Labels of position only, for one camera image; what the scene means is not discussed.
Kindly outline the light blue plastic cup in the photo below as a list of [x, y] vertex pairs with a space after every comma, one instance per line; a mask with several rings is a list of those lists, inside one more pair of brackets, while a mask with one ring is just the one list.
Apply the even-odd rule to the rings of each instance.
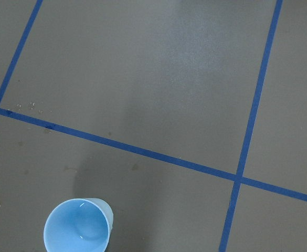
[[106, 251], [113, 211], [99, 198], [74, 198], [49, 214], [44, 226], [46, 251]]

